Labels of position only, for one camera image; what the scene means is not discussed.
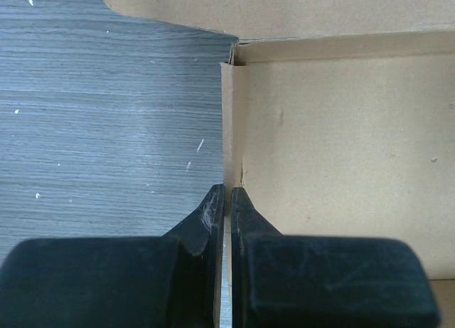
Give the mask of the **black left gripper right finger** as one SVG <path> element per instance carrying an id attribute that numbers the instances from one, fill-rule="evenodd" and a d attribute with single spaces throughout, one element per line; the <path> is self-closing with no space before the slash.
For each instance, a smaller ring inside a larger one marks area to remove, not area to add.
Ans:
<path id="1" fill-rule="evenodd" d="M 286 236 L 231 196 L 234 327 L 437 327 L 423 267 L 389 238 Z"/>

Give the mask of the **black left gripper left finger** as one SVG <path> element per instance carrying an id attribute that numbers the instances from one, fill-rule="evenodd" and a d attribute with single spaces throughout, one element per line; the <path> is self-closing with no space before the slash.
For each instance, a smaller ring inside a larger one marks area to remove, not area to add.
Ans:
<path id="1" fill-rule="evenodd" d="M 225 188 L 162 236 L 36 238 L 1 265 L 2 327 L 218 327 Z"/>

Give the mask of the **brown cardboard box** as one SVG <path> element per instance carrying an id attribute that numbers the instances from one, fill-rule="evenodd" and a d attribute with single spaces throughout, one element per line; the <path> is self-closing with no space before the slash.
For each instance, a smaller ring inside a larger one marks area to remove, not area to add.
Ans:
<path id="1" fill-rule="evenodd" d="M 224 177 L 282 233 L 398 238 L 454 326 L 454 0 L 104 0 L 237 37 Z"/>

